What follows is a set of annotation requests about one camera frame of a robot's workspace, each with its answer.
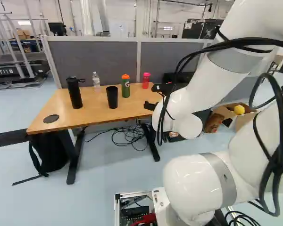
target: white wall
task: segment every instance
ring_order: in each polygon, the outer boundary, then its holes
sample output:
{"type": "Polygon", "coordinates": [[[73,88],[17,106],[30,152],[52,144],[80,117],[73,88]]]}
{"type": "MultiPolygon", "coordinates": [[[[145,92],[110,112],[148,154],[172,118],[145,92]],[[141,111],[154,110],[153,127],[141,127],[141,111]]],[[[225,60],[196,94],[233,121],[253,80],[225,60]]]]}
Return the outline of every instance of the white wall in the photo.
{"type": "MultiPolygon", "coordinates": [[[[24,8],[23,0],[2,0],[7,11],[12,11],[11,18],[27,18],[27,14],[24,8]]],[[[92,15],[94,20],[95,32],[101,32],[100,16],[96,6],[97,0],[92,1],[92,15]]],[[[62,22],[57,0],[40,0],[41,9],[44,12],[44,16],[48,19],[48,22],[62,22]]],[[[221,1],[213,4],[212,12],[208,12],[208,7],[204,18],[225,18],[228,10],[230,9],[233,1],[221,1]]],[[[33,18],[39,18],[39,0],[28,0],[30,11],[33,18]]],[[[106,0],[107,11],[109,18],[110,32],[115,37],[127,37],[133,36],[134,32],[134,0],[106,0]]],[[[80,9],[80,0],[60,0],[61,10],[63,14],[64,23],[67,26],[68,35],[74,35],[69,30],[69,27],[73,27],[73,19],[71,14],[71,4],[73,8],[73,14],[75,19],[75,27],[78,35],[82,30],[82,17],[80,9]]],[[[147,36],[148,25],[150,19],[150,30],[154,27],[153,21],[156,20],[157,0],[137,0],[137,33],[140,35],[144,33],[147,36]]],[[[158,20],[161,22],[160,27],[164,24],[173,24],[175,29],[173,32],[181,33],[183,24],[188,18],[201,18],[203,7],[183,5],[177,3],[170,3],[161,1],[158,20]]],[[[19,26],[17,21],[14,23],[16,28],[28,29],[29,26],[19,26]]],[[[39,34],[39,22],[35,21],[34,26],[39,34]]]]}

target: black water bottle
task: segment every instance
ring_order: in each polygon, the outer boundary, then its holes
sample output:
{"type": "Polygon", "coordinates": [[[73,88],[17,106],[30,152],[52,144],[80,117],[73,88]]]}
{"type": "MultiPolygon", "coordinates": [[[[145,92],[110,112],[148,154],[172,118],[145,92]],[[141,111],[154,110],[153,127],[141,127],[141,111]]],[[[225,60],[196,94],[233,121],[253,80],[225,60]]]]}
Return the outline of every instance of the black water bottle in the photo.
{"type": "Polygon", "coordinates": [[[71,99],[71,104],[74,109],[83,107],[82,97],[79,88],[79,82],[85,82],[85,79],[77,79],[75,76],[66,79],[68,91],[71,99]]]}

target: gray floor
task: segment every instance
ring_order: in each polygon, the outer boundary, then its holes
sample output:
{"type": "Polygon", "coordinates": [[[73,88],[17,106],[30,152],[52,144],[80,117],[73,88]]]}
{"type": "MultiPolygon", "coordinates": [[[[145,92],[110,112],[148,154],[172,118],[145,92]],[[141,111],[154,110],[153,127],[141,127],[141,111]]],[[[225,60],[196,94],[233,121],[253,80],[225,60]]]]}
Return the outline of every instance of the gray floor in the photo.
{"type": "MultiPolygon", "coordinates": [[[[0,132],[28,127],[54,89],[48,80],[38,89],[0,91],[0,132]]],[[[260,93],[257,103],[271,94],[269,86],[263,85],[260,93]]],[[[85,139],[95,134],[88,134],[85,139]]],[[[161,161],[154,162],[149,149],[138,152],[130,146],[117,147],[111,142],[111,134],[106,133],[84,144],[77,180],[72,186],[66,185],[67,167],[51,173],[50,178],[11,186],[36,173],[27,143],[0,147],[0,226],[112,226],[115,193],[162,186],[162,170],[169,160],[225,150],[233,136],[232,131],[221,127],[216,134],[164,144],[158,148],[161,161]]],[[[138,145],[145,145],[145,140],[138,145]]],[[[234,208],[255,217],[261,225],[273,226],[283,225],[283,194],[280,204],[279,218],[269,217],[249,204],[234,208]]]]}

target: pink bottle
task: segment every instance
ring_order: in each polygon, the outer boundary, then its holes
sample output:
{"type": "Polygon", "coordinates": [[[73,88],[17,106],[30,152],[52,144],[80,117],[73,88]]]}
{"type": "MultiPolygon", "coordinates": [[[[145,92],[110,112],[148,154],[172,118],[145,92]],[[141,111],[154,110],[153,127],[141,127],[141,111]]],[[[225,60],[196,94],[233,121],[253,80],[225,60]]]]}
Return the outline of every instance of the pink bottle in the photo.
{"type": "Polygon", "coordinates": [[[143,80],[142,80],[142,88],[147,89],[149,87],[149,80],[150,80],[151,74],[148,72],[145,72],[143,74],[143,80]]]}

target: computer monitor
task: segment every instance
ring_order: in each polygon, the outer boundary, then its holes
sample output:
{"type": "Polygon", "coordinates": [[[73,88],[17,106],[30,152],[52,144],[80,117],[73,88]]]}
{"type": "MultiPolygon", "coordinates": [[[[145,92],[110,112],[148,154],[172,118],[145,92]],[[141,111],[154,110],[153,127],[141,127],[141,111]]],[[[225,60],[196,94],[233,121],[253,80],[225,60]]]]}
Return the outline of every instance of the computer monitor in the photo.
{"type": "Polygon", "coordinates": [[[58,35],[58,36],[63,36],[67,35],[65,26],[63,23],[58,22],[58,23],[48,23],[49,29],[52,33],[58,35]]]}

